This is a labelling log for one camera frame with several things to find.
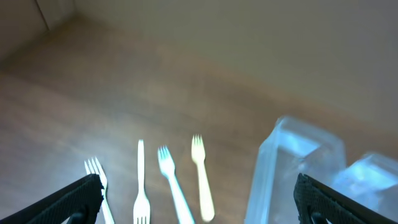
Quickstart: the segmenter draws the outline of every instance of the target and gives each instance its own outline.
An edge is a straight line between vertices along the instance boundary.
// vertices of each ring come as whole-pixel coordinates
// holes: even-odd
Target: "cream plastic fork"
[[[102,206],[102,210],[104,213],[105,224],[114,224],[111,209],[109,208],[108,200],[106,199],[106,190],[108,189],[108,180],[105,176],[104,170],[102,169],[100,162],[98,161],[97,157],[95,157],[95,161],[93,158],[91,158],[91,161],[89,159],[87,160],[87,162],[85,161],[85,167],[86,167],[87,174],[98,174],[99,175],[99,179],[101,180],[101,183],[104,187],[104,189],[101,189],[102,195],[104,197],[104,200],[102,201],[101,206]]]
[[[194,135],[192,138],[192,160],[198,168],[200,213],[203,221],[210,222],[214,218],[215,210],[206,174],[205,157],[203,140],[201,136]]]
[[[144,140],[138,141],[137,172],[138,172],[138,195],[134,203],[134,224],[150,223],[150,205],[144,189]]]

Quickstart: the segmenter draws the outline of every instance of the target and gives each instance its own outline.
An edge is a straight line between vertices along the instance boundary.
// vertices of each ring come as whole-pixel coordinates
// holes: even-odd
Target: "fork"
[[[207,180],[205,157],[203,140],[200,135],[194,135],[192,138],[192,160],[198,167],[201,218],[205,222],[210,222],[214,218],[215,211]]]
[[[104,219],[106,224],[114,224],[111,209],[109,209],[108,200],[106,199],[106,191],[108,189],[108,180],[106,179],[104,170],[101,167],[100,162],[98,161],[97,157],[95,160],[91,158],[91,161],[88,159],[87,162],[85,161],[85,167],[87,174],[98,174],[99,179],[104,187],[102,190],[102,195],[104,200],[102,201],[102,209],[104,213]]]
[[[178,221],[181,224],[195,223],[175,176],[175,164],[167,146],[162,146],[157,150],[157,158],[161,173],[169,180]]]
[[[134,203],[134,224],[149,224],[150,206],[144,189],[144,140],[138,141],[137,164],[138,195]]]

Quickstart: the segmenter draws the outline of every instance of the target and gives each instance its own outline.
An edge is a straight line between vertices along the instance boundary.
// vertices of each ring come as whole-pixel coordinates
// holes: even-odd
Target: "white wall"
[[[75,1],[88,17],[398,132],[398,1]]]

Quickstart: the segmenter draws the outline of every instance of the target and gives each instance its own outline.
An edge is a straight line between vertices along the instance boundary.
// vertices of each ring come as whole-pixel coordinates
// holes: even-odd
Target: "plastic cutlery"
[[[158,149],[157,158],[159,160],[160,171],[167,180],[169,180],[178,221],[181,224],[195,223],[187,201],[181,191],[180,185],[177,182],[177,178],[175,176],[175,164],[167,146],[162,146]]]
[[[105,224],[114,224],[111,209],[109,208],[108,204],[108,199],[106,198],[106,191],[108,190],[108,180],[105,176],[104,170],[102,169],[100,162],[98,161],[97,157],[95,157],[95,160],[91,158],[91,160],[88,159],[87,162],[85,161],[85,167],[87,174],[99,175],[99,179],[101,179],[101,183],[104,186],[104,189],[102,189],[102,195],[104,197],[104,200],[102,201],[101,206],[104,213]]]
[[[137,153],[138,195],[134,203],[134,224],[149,224],[150,205],[144,189],[144,140],[138,141]]]
[[[205,222],[210,222],[214,218],[215,211],[209,182],[207,180],[205,157],[203,140],[201,136],[194,135],[192,138],[192,160],[198,167],[201,218]]]

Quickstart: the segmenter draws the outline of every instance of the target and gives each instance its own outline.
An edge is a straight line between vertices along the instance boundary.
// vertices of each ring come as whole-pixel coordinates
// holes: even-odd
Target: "cutlery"
[[[106,199],[106,191],[108,189],[108,180],[105,176],[104,170],[102,169],[100,162],[98,161],[97,157],[95,157],[95,160],[93,158],[91,158],[91,160],[88,159],[87,162],[85,161],[85,167],[86,167],[87,174],[98,174],[99,175],[99,179],[101,180],[101,183],[104,187],[104,189],[101,189],[102,195],[104,197],[104,200],[102,201],[101,206],[102,206],[102,211],[104,213],[105,224],[114,224],[111,209],[109,209],[108,200]]]
[[[149,224],[150,205],[144,189],[144,140],[138,141],[137,153],[138,195],[134,203],[134,224]]]
[[[205,157],[203,140],[200,135],[194,135],[192,138],[192,160],[198,167],[201,218],[205,222],[210,222],[214,218],[215,211],[209,182],[207,180]]]
[[[175,164],[167,146],[162,146],[157,150],[157,158],[161,173],[169,180],[178,221],[181,224],[195,223],[175,176]]]

